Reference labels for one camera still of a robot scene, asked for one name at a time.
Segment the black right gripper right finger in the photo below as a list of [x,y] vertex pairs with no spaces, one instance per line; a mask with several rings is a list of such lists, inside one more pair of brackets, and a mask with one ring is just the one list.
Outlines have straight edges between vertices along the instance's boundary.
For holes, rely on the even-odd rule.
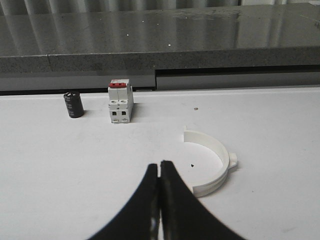
[[160,203],[165,240],[242,240],[193,195],[172,161],[160,164]]

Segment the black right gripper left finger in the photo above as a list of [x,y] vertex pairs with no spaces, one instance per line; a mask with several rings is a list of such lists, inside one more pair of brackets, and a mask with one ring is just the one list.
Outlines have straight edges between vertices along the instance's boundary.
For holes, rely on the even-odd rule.
[[159,238],[158,166],[147,166],[146,172],[124,207],[91,240],[157,240]]

